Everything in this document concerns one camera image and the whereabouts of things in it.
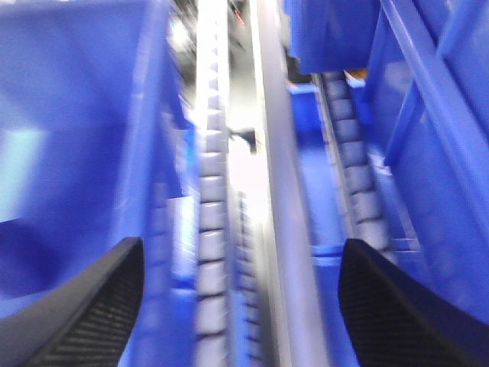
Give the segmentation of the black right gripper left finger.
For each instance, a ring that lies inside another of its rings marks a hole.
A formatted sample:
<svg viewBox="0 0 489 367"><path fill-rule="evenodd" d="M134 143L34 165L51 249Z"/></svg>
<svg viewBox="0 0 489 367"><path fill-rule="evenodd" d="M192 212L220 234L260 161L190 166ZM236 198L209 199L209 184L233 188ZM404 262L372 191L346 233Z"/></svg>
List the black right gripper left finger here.
<svg viewBox="0 0 489 367"><path fill-rule="evenodd" d="M1 364L116 366L143 290L143 241L127 237L70 281L1 320Z"/></svg>

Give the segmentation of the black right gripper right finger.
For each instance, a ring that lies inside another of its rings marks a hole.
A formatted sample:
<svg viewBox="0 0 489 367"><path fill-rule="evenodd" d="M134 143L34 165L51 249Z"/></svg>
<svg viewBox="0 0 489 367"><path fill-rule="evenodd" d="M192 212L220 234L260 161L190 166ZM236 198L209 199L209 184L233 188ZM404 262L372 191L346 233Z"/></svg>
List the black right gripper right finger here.
<svg viewBox="0 0 489 367"><path fill-rule="evenodd" d="M345 243L340 310L362 366L486 366L488 326L360 239Z"/></svg>

